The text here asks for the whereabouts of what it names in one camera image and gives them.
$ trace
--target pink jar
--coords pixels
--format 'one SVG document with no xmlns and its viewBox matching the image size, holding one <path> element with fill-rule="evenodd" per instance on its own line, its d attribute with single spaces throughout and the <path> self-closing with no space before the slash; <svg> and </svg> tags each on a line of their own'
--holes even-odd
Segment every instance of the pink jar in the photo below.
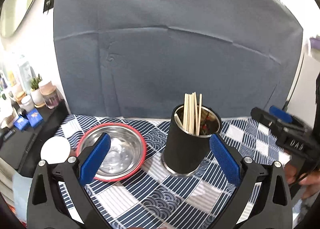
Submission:
<svg viewBox="0 0 320 229">
<path fill-rule="evenodd" d="M 53 109 L 59 105 L 60 98 L 57 87 L 52 85 L 51 81 L 41 81 L 39 83 L 39 88 L 44 102 L 49 109 Z"/>
</svg>

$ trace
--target white lid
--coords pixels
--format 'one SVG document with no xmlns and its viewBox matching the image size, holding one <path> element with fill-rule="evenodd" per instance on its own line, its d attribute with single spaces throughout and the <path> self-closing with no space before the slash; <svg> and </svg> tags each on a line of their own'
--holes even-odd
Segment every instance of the white lid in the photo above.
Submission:
<svg viewBox="0 0 320 229">
<path fill-rule="evenodd" d="M 48 164 L 65 162 L 71 151 L 69 141 L 61 136 L 55 136 L 47 140 L 40 152 L 41 160 L 46 160 Z"/>
<path fill-rule="evenodd" d="M 30 95 L 26 95 L 25 97 L 23 97 L 21 99 L 21 103 L 22 104 L 26 104 L 27 102 L 29 102 L 31 100 L 31 96 Z"/>
</svg>

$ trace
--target blue packaging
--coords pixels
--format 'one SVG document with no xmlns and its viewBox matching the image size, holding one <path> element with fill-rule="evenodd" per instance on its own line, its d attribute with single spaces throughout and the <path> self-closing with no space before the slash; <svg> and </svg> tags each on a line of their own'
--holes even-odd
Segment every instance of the blue packaging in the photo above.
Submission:
<svg viewBox="0 0 320 229">
<path fill-rule="evenodd" d="M 37 109 L 33 109 L 32 111 L 28 112 L 27 118 L 33 128 L 37 127 L 43 120 Z"/>
<path fill-rule="evenodd" d="M 29 124 L 29 121 L 19 115 L 19 118 L 14 122 L 13 125 L 17 127 L 19 130 L 23 131 L 25 127 L 28 126 L 28 124 Z"/>
</svg>

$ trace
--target blue and white tablecloth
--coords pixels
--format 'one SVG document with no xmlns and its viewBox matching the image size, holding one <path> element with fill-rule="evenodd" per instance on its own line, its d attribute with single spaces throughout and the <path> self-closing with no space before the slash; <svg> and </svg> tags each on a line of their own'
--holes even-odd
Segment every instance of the blue and white tablecloth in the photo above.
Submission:
<svg viewBox="0 0 320 229">
<path fill-rule="evenodd" d="M 143 227 L 206 229 L 229 200 L 234 185 L 228 183 L 216 159 L 209 153 L 193 177 L 173 177 L 161 165 L 161 152 L 166 143 L 169 121 L 126 120 L 81 115 L 69 115 L 55 136 L 68 139 L 75 149 L 80 138 L 90 128 L 101 123 L 122 122 L 137 129 L 147 143 L 147 155 L 141 169 L 119 182 L 94 180 L 86 185 L 92 201 L 113 228 Z M 250 118 L 226 119 L 221 136 L 242 156 L 256 162 L 285 164 L 290 157 L 275 144 L 269 129 Z M 239 219 L 249 216 L 257 198 L 260 183 L 252 191 Z M 75 220 L 80 220 L 64 183 L 60 183 L 67 208 Z M 293 208 L 300 210 L 299 201 Z"/>
</svg>

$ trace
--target white pot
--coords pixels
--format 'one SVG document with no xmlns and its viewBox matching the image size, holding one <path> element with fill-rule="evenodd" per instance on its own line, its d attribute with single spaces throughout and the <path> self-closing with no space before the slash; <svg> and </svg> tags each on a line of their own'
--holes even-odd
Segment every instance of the white pot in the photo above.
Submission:
<svg viewBox="0 0 320 229">
<path fill-rule="evenodd" d="M 38 88 L 37 90 L 30 91 L 31 92 L 31 97 L 35 105 L 42 105 L 44 103 L 44 99 L 41 95 L 40 89 Z"/>
</svg>

